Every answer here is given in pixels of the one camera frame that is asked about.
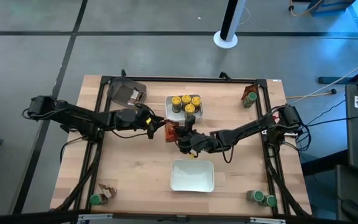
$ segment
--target pole base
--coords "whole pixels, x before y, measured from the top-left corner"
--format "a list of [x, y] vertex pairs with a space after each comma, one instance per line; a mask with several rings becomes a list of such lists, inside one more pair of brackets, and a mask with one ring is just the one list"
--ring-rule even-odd
[[214, 35], [214, 42], [220, 48], [230, 49], [230, 48], [233, 48], [234, 46], [236, 46], [236, 44], [238, 43], [238, 38], [234, 34], [231, 41], [225, 41], [225, 40], [222, 40], [222, 38], [221, 38], [221, 31], [217, 31], [217, 33], [215, 33], [215, 35]]

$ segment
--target wooden table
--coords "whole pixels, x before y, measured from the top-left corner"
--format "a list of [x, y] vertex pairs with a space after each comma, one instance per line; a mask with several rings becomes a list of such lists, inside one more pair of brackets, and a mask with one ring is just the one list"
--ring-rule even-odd
[[[96, 75], [84, 77], [78, 106], [94, 110], [100, 80], [101, 76]], [[159, 116], [165, 116], [164, 100], [167, 95], [200, 94], [203, 99], [204, 116], [202, 121], [195, 124], [200, 133], [233, 129], [257, 119], [255, 105], [250, 109], [244, 109], [239, 100], [247, 84], [142, 83], [147, 86], [148, 91], [145, 104]], [[281, 80], [267, 80], [267, 84], [272, 107], [285, 104]], [[105, 101], [106, 94], [101, 103], [102, 107]], [[112, 103], [110, 110], [117, 109], [121, 109], [121, 106]], [[119, 134], [131, 136], [134, 132], [120, 131]], [[71, 133], [68, 140], [79, 136], [78, 133]], [[295, 143], [293, 138], [286, 141]], [[78, 183], [85, 147], [86, 141], [79, 141], [66, 147], [51, 208], [59, 206]], [[280, 156], [286, 186], [303, 209], [311, 213], [298, 153], [288, 146], [281, 146]], [[230, 164], [224, 162], [221, 153], [200, 154], [199, 160], [208, 160], [214, 164], [215, 189], [212, 193], [172, 191], [170, 174], [172, 161], [175, 159], [190, 158], [189, 155], [182, 154], [174, 143], [165, 142], [163, 128], [155, 133], [153, 140], [147, 139], [146, 136], [121, 139], [113, 133], [106, 133], [96, 183], [109, 184], [117, 188], [118, 193], [107, 205], [93, 206], [91, 211], [159, 215], [272, 216], [269, 207], [248, 202], [245, 194], [248, 190], [255, 189], [266, 194], [269, 192], [259, 134], [239, 141]], [[278, 211], [283, 213], [278, 187], [275, 189]], [[88, 184], [84, 187], [81, 208], [85, 207], [87, 191]], [[95, 192], [101, 192], [98, 186], [95, 187]]]

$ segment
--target white pole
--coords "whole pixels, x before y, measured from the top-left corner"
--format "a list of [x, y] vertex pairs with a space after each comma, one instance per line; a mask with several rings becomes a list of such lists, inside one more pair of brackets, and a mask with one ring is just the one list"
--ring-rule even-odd
[[223, 18], [222, 28], [214, 35], [214, 42], [218, 47], [230, 49], [238, 43], [238, 38], [235, 33], [240, 23], [245, 4], [246, 0], [229, 0]]

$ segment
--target white cable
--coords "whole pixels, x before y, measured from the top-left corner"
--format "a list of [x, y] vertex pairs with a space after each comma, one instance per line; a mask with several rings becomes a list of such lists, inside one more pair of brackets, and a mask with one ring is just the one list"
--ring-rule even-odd
[[352, 75], [352, 73], [354, 73], [357, 69], [358, 69], [358, 67], [355, 68], [355, 69], [353, 69], [353, 70], [352, 70], [351, 72], [349, 72], [348, 74], [344, 75], [342, 78], [336, 80], [335, 82], [332, 82], [332, 83], [330, 83], [330, 84], [328, 84], [328, 85], [326, 85], [326, 86], [324, 86], [324, 87], [322, 87], [322, 88], [320, 88], [320, 89], [318, 89], [318, 90], [316, 90], [316, 91], [314, 91], [314, 92], [312, 92], [312, 93], [310, 93], [310, 94], [308, 94], [308, 95], [306, 95], [306, 96], [300, 98], [299, 100], [295, 100], [294, 102], [292, 102], [292, 103], [290, 103], [290, 104], [292, 105], [292, 104], [294, 104], [294, 103], [296, 103], [296, 102], [299, 102], [299, 101], [305, 99], [306, 97], [309, 97], [309, 96], [311, 96], [311, 95], [313, 95], [313, 94], [315, 94], [315, 93], [317, 93], [317, 92], [319, 92], [319, 91], [321, 91], [321, 90], [323, 90], [323, 89], [325, 89], [325, 88], [327, 88], [327, 87], [329, 87], [329, 86], [334, 85], [335, 83], [341, 81], [342, 79], [348, 77], [349, 75]]
[[248, 20], [251, 18], [251, 13], [249, 12], [249, 10], [244, 6], [244, 9], [246, 9], [246, 11], [248, 12], [248, 14], [249, 14], [249, 17], [248, 17], [248, 19], [245, 21], [245, 22], [241, 22], [241, 23], [239, 23], [239, 25], [241, 25], [241, 24], [245, 24], [246, 22], [248, 22]]

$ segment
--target yellow lid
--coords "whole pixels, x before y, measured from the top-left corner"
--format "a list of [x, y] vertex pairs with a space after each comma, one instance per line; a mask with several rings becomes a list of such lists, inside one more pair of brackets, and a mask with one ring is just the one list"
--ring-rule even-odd
[[195, 111], [194, 105], [192, 105], [192, 104], [186, 105], [185, 111], [186, 111], [186, 113], [194, 113], [194, 111]]
[[193, 99], [191, 99], [191, 103], [195, 106], [199, 106], [201, 104], [201, 98], [198, 96], [193, 97]]
[[191, 101], [191, 96], [189, 95], [183, 95], [181, 100], [184, 102], [184, 103], [190, 103]]
[[181, 99], [179, 96], [172, 97], [171, 101], [172, 101], [172, 104], [174, 104], [174, 105], [179, 105], [181, 103]]

